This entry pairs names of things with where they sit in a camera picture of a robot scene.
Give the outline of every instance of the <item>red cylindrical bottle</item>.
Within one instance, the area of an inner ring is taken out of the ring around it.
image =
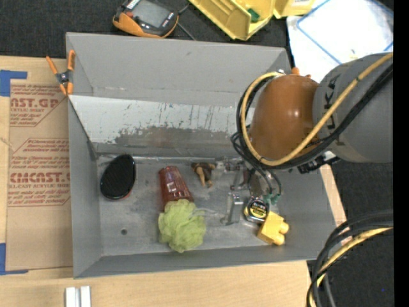
[[[160,191],[162,194],[162,209],[169,201],[187,199],[194,202],[179,169],[176,166],[166,166],[159,171]]]

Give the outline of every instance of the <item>orange clip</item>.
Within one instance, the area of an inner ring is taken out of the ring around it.
[[[67,63],[67,71],[63,73],[59,73],[54,62],[51,60],[50,57],[46,56],[45,59],[49,63],[49,66],[52,70],[52,73],[57,77],[59,88],[64,93],[64,95],[71,95],[73,92],[73,84],[71,82],[71,75],[75,68],[75,51],[70,50],[68,53],[68,63]]]

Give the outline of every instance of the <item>green loofah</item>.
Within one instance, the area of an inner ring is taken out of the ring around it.
[[[189,200],[170,201],[160,213],[158,225],[159,241],[179,253],[200,246],[206,233],[203,216],[195,216],[196,205]]]

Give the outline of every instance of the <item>yellow cable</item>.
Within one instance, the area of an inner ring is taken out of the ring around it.
[[[289,161],[290,159],[294,158],[297,154],[301,152],[309,144],[309,142],[314,138],[315,135],[321,130],[322,126],[327,122],[327,120],[332,116],[334,111],[339,107],[339,105],[343,102],[343,100],[346,98],[346,96],[356,87],[357,83],[366,76],[368,76],[374,69],[376,69],[378,66],[382,65],[384,62],[387,60],[391,59],[393,57],[393,52],[385,55],[384,57],[380,58],[379,60],[375,61],[372,65],[368,66],[359,76],[357,79],[354,79],[347,87],[346,89],[339,95],[337,100],[334,102],[334,104],[330,107],[330,109],[324,114],[322,119],[315,125],[313,130],[308,134],[308,136],[287,156],[278,159],[278,160],[271,160],[267,159],[266,157],[263,157],[257,151],[254,149],[253,145],[250,142],[249,135],[247,133],[246,129],[246,124],[245,124],[245,109],[247,105],[247,101],[249,99],[249,96],[251,92],[254,90],[255,86],[262,81],[264,78],[269,77],[274,75],[274,73],[267,73],[265,75],[260,76],[258,79],[253,81],[253,83],[247,88],[244,98],[243,98],[243,103],[242,103],[242,112],[241,112],[241,126],[242,126],[242,132],[243,132],[243,138],[244,141],[247,145],[247,148],[250,150],[251,154],[257,158],[257,160],[267,166],[278,166],[281,164],[284,164],[285,162]]]
[[[343,254],[345,254],[348,250],[350,250],[351,248],[353,248],[354,246],[356,246],[357,244],[360,244],[361,242],[369,239],[370,237],[373,237],[374,235],[380,234],[382,232],[385,232],[387,230],[391,230],[393,229],[393,227],[387,227],[387,228],[377,228],[374,230],[369,230],[366,232],[362,232],[361,234],[357,235],[354,239],[352,239],[351,241],[348,241],[348,243],[346,243],[344,246],[340,247],[332,256],[330,259],[327,260],[327,262],[322,265],[320,272],[324,271],[325,269],[327,269],[332,263],[334,263],[340,256],[342,256]],[[327,275],[327,273],[322,274],[318,280],[317,280],[317,286],[319,286],[322,282],[322,280],[324,279],[325,275]],[[314,296],[313,293],[310,292],[309,294],[309,302],[311,306],[315,305],[314,302]]]

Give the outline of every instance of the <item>orange device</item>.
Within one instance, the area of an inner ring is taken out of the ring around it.
[[[178,12],[152,0],[126,0],[112,20],[115,27],[135,36],[165,38],[178,23]]]

